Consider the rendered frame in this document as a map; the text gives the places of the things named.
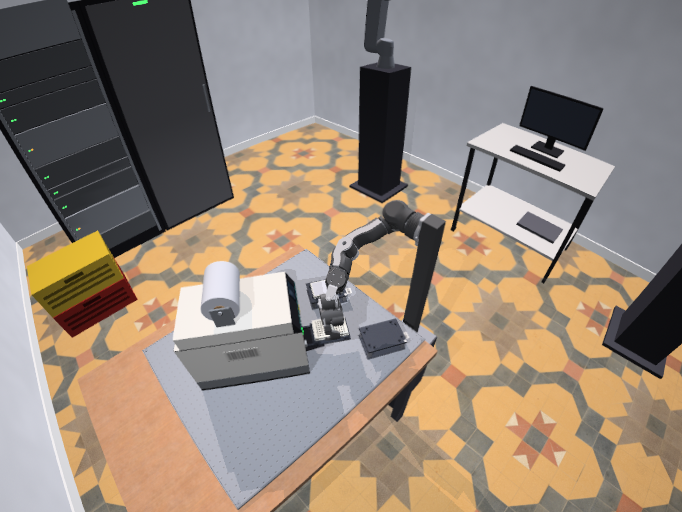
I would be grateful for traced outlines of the white cylinder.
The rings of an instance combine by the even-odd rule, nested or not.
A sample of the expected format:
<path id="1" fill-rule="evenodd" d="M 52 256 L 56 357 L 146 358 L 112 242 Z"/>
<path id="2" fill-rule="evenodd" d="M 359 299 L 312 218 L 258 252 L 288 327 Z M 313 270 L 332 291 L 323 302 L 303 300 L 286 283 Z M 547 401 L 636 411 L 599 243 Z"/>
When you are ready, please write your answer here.
<path id="1" fill-rule="evenodd" d="M 213 321 L 209 310 L 217 306 L 229 307 L 233 318 L 240 312 L 240 272 L 232 263 L 217 261 L 204 271 L 201 314 Z"/>

